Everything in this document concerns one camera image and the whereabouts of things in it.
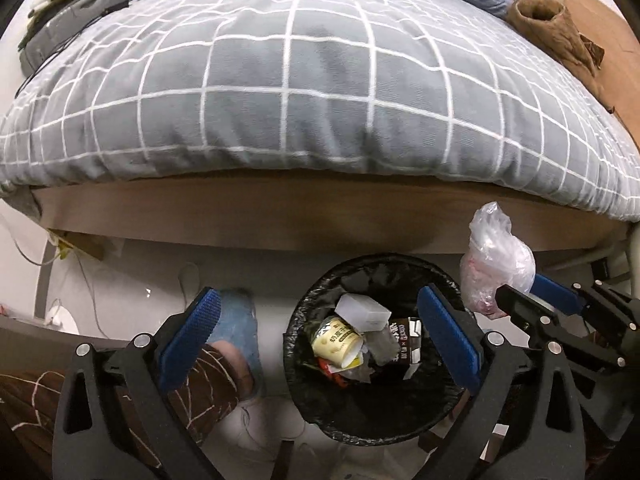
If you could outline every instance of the white box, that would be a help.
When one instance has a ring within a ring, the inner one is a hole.
[[[343,294],[335,313],[361,333],[382,330],[391,317],[388,308],[361,294]]]

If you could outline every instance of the brown fabric with white lines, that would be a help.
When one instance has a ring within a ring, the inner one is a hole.
[[[222,354],[207,346],[200,350],[184,385],[169,394],[175,412],[199,445],[238,405],[238,391],[229,371]],[[64,379],[62,373],[53,370],[0,374],[0,415],[49,477],[53,425]],[[140,457],[146,464],[158,466],[125,388],[118,390],[118,398]]]

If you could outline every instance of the trash can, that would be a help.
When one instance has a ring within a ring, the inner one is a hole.
[[[373,254],[346,261],[317,280],[298,303],[284,335],[284,369],[302,417],[332,439],[352,446],[382,446],[416,437],[442,420],[462,396],[428,332],[422,330],[421,364],[408,380],[383,372],[371,384],[341,388],[310,369],[316,358],[307,323],[332,313],[345,292],[370,296],[392,318],[418,317],[418,291],[434,283],[458,310],[465,310],[454,280],[438,266],[402,254]]]

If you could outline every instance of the comforter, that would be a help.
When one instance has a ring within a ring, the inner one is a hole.
[[[135,0],[0,128],[0,189],[229,168],[495,182],[640,219],[640,156],[562,66],[461,0]]]

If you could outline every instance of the blue gripper pad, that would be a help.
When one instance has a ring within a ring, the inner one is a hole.
[[[482,365],[480,356],[440,298],[428,286],[418,293],[418,314],[454,382],[472,395],[478,393]]]
[[[536,274],[531,293],[556,307],[560,312],[571,316],[582,312],[582,301],[570,288],[550,280],[542,274]]]
[[[158,389],[162,394],[177,390],[184,384],[198,358],[200,348],[207,342],[220,319],[222,306],[216,290],[210,288],[197,301],[187,321],[158,361]]]

